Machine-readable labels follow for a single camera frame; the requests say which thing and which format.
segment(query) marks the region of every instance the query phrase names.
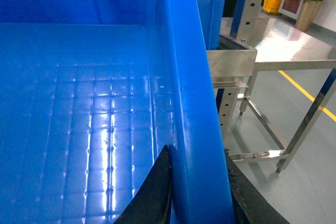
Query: white wall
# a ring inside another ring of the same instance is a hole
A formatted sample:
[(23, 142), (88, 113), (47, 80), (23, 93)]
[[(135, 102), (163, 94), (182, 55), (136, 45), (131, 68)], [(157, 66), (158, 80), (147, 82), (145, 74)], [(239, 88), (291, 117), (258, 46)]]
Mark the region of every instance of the white wall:
[(313, 23), (336, 32), (336, 0), (324, 0)]

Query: stainless steel table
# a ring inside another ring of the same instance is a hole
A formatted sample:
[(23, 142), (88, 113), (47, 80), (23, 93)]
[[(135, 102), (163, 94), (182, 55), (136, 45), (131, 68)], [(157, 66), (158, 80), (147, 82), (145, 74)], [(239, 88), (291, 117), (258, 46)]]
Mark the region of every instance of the stainless steel table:
[[(223, 18), (221, 35), (229, 35), (231, 22), (232, 20)], [(235, 162), (279, 159), (277, 164), (277, 172), (279, 173), (288, 166), (336, 90), (336, 48), (276, 19), (257, 19), (253, 34), (249, 45), (255, 47), (258, 52), (254, 72), (247, 82), (248, 87), (244, 94), (238, 95), (237, 100), (241, 100), (240, 115), (243, 115), (243, 112), (249, 106), (279, 146), (279, 150), (245, 153), (231, 155), (230, 157)], [(332, 71), (303, 118), (294, 137), (287, 144), (287, 141), (250, 99), (250, 96), (259, 71), (302, 69), (332, 69)]]

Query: yellow mop bucket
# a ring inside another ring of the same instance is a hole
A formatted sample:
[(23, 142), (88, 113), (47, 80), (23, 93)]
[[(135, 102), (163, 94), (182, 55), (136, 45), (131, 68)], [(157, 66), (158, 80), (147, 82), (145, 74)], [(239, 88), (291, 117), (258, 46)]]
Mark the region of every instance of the yellow mop bucket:
[(268, 13), (278, 13), (282, 0), (264, 0), (263, 9)]

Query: yellow floor line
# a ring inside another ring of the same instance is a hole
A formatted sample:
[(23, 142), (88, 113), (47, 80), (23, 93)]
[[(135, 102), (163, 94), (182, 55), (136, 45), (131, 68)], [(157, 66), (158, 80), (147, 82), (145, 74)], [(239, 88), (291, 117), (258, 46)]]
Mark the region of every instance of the yellow floor line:
[[(298, 90), (301, 91), (310, 101), (314, 101), (315, 98), (308, 93), (303, 87), (301, 87), (297, 82), (295, 82), (289, 75), (287, 75), (282, 70), (279, 70), (279, 73), (282, 74), (283, 77), (285, 77), (290, 83), (292, 83)], [(327, 108), (320, 107), (320, 110), (322, 110), (325, 114), (327, 114), (331, 119), (333, 119), (336, 122), (336, 115), (330, 112)]]

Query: blue plastic crate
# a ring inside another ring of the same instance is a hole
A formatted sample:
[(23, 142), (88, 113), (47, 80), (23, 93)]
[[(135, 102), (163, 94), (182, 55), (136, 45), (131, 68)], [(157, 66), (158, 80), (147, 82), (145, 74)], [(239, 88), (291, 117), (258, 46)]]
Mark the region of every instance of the blue plastic crate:
[(165, 144), (171, 222), (234, 222), (196, 0), (2, 0), (0, 72), (1, 224), (113, 223)]
[(219, 31), (225, 0), (197, 0), (205, 47), (214, 50), (219, 44)]

